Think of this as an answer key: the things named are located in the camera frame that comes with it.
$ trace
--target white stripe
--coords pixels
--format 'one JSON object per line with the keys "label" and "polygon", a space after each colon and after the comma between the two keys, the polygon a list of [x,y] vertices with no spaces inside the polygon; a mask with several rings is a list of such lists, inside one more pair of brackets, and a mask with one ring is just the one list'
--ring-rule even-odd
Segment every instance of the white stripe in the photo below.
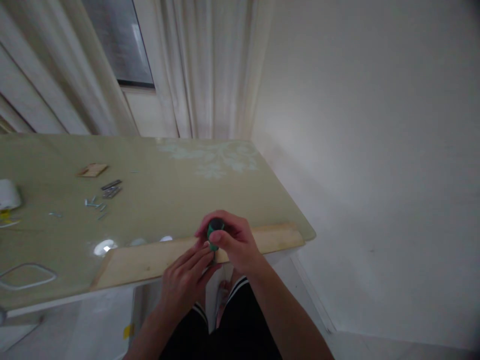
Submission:
{"label": "white stripe", "polygon": [[[243,281],[243,280],[246,279],[246,278],[247,278],[246,276],[242,276],[241,278],[239,278],[239,279],[236,281],[235,285],[232,287],[232,289],[235,289],[235,287],[237,286],[237,284],[238,284],[239,282]],[[236,289],[230,294],[230,296],[228,297],[228,301],[227,301],[226,303],[228,304],[229,301],[230,301],[230,300],[234,297],[234,295],[237,293],[237,291],[238,291],[243,285],[248,284],[248,283],[249,283],[249,281],[248,281],[248,279],[247,279],[247,281],[245,281],[245,282],[243,282],[241,285],[237,286],[237,288],[236,288]]]}
{"label": "white stripe", "polygon": [[200,316],[203,318],[203,320],[205,320],[205,323],[208,326],[209,322],[207,320],[207,316],[205,315],[205,311],[204,311],[204,308],[202,307],[202,305],[200,305],[199,302],[196,302],[195,304],[193,304],[192,309],[200,314]]}

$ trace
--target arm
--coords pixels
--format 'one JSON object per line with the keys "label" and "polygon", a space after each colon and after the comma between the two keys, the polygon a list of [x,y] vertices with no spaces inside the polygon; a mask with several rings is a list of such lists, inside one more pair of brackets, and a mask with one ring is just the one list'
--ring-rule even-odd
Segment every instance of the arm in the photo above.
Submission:
{"label": "arm", "polygon": [[203,219],[195,235],[202,237],[213,218],[223,220],[225,231],[212,232],[209,240],[224,249],[233,266],[248,278],[282,358],[319,359],[320,355],[333,360],[313,321],[259,252],[246,219],[215,211]]}
{"label": "arm", "polygon": [[175,328],[221,265],[204,269],[214,255],[197,242],[163,273],[160,302],[143,323],[123,360],[158,359]]}

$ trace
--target window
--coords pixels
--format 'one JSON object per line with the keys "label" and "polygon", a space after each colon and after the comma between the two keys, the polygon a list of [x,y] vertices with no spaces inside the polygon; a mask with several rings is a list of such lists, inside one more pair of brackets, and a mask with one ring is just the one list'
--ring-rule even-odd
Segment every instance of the window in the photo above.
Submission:
{"label": "window", "polygon": [[120,85],[155,88],[133,0],[82,0]]}

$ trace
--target floral pattern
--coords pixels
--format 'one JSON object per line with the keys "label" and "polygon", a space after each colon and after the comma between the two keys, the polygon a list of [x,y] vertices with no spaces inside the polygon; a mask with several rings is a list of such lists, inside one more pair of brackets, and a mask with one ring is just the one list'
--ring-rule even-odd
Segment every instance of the floral pattern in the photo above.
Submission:
{"label": "floral pattern", "polygon": [[246,141],[226,141],[217,144],[195,143],[191,140],[158,139],[157,149],[170,153],[172,159],[198,159],[195,175],[206,179],[220,179],[227,174],[226,168],[242,173],[245,170],[258,170],[257,149]]}

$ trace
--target person's left hand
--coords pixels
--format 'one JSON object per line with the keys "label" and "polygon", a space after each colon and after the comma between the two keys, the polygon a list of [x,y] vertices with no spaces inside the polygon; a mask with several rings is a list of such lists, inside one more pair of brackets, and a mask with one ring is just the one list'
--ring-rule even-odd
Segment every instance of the person's left hand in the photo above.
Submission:
{"label": "person's left hand", "polygon": [[208,243],[197,242],[164,271],[156,309],[161,319],[176,327],[190,311],[212,275],[222,267],[216,264],[202,275],[213,258]]}

